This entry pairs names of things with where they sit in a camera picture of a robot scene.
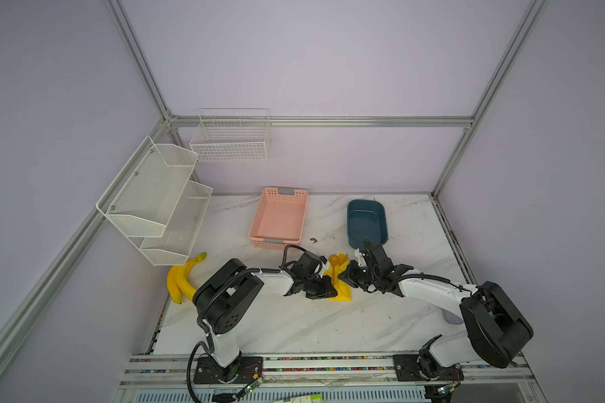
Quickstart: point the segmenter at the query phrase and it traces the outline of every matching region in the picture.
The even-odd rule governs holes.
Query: dark blue plastic container
[[[388,241],[388,224],[383,205],[374,200],[352,200],[347,205],[347,239],[354,249],[363,246],[363,237],[383,245]]]

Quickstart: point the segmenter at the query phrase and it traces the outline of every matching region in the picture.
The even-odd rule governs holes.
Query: bunch of bananas
[[[181,304],[181,295],[184,293],[190,301],[193,301],[196,289],[188,282],[188,274],[193,266],[206,259],[206,252],[202,252],[194,259],[190,259],[184,266],[173,266],[168,272],[166,284],[170,298],[176,304]]]

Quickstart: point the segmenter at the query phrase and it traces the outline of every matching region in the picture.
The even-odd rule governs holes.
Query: white marble tabletop
[[[426,195],[310,195],[300,245],[325,257],[350,253],[347,203],[355,198],[375,199],[385,207],[390,239],[384,247],[395,264],[465,283]],[[281,250],[255,248],[249,241],[258,200],[259,196],[211,198],[192,253],[208,254],[190,273],[195,287],[234,257],[248,267],[280,265]],[[204,340],[196,317],[193,303],[171,301],[154,354],[190,353],[197,341]],[[313,301],[302,292],[289,297],[258,295],[236,327],[245,353],[418,350],[437,334],[462,329],[463,325],[446,323],[441,309],[426,302],[360,289],[352,289],[352,301],[346,302]]]

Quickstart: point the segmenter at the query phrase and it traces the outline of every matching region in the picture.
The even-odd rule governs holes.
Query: pink basket
[[[299,245],[307,208],[307,190],[265,188],[255,212],[249,239],[257,248]]]

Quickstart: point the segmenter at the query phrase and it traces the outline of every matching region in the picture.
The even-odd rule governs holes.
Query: mesh shelf tier
[[[223,116],[203,116],[221,111]],[[258,112],[263,116],[243,116]],[[271,147],[267,109],[200,109],[200,123],[190,148],[202,163],[264,161]]]
[[[126,237],[162,237],[197,154],[174,144],[153,144],[106,206],[105,216]]]
[[[213,189],[188,181],[161,238],[145,238],[139,247],[153,265],[183,265],[193,250]]]

